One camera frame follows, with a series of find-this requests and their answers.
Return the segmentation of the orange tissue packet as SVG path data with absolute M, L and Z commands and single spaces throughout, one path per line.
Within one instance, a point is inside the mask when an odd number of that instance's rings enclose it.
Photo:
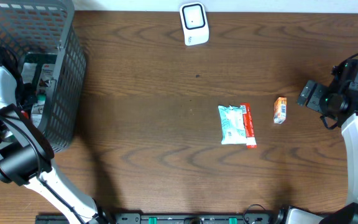
M 274 105 L 273 122 L 275 124 L 282 124 L 287 118 L 287 98 L 278 97 Z

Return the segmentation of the red Nescafe stick sachet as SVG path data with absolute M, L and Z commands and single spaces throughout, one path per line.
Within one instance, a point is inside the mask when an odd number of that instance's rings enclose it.
M 242 109 L 242 116 L 243 116 L 245 131 L 246 131 L 247 148 L 255 149 L 257 148 L 257 143 L 255 139 L 254 125 L 252 120 L 252 114 L 250 111 L 250 104 L 241 103 L 241 109 Z

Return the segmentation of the mint green wet wipes pack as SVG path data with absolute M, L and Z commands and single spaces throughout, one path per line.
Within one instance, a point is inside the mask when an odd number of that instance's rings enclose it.
M 246 129 L 242 109 L 236 106 L 218 106 L 221 119 L 221 144 L 247 144 Z

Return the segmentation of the green white 3M package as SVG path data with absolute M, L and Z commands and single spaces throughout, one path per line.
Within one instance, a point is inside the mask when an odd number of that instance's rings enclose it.
M 52 86 L 56 59 L 54 54 L 29 54 L 24 59 L 21 75 L 24 84 L 30 84 L 35 91 L 36 101 L 31 104 L 30 119 L 37 128 L 42 120 L 47 92 Z

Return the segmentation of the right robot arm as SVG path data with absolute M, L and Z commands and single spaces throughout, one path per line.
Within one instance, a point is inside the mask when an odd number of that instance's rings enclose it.
M 297 103 L 310 108 L 315 101 L 319 101 L 314 110 L 322 114 L 321 119 L 336 118 L 344 138 L 348 179 L 346 206 L 325 216 L 288 207 L 279 211 L 275 223 L 358 223 L 358 90 L 351 84 L 335 88 L 309 81 Z

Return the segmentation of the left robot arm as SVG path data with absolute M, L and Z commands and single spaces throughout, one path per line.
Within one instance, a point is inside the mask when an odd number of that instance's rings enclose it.
M 69 223 L 111 223 L 95 200 L 60 171 L 50 143 L 21 110 L 26 97 L 17 61 L 0 46 L 0 181 L 37 192 Z

